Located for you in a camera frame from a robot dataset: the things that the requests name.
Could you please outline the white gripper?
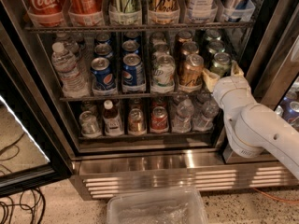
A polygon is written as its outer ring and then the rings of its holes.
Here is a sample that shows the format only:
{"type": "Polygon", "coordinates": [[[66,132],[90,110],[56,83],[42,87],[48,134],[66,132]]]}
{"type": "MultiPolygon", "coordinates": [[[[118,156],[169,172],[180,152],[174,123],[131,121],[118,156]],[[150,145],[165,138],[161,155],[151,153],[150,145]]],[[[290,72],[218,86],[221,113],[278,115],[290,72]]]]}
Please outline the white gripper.
{"type": "Polygon", "coordinates": [[[249,83],[243,76],[244,72],[235,60],[232,60],[229,77],[220,79],[218,74],[206,68],[203,69],[206,87],[213,92],[213,97],[222,110],[231,110],[255,103],[249,83]]]}

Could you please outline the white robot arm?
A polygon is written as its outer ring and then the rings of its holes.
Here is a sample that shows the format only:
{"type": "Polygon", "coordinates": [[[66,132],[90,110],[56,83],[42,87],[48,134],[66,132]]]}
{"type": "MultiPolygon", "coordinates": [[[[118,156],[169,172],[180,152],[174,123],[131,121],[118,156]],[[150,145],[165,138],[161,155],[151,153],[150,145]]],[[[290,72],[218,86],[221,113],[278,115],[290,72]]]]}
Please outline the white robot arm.
{"type": "Polygon", "coordinates": [[[266,150],[299,179],[299,132],[275,111],[256,102],[238,64],[233,64],[228,77],[204,69],[203,80],[223,111],[231,149],[244,158],[255,158],[266,150]]]}

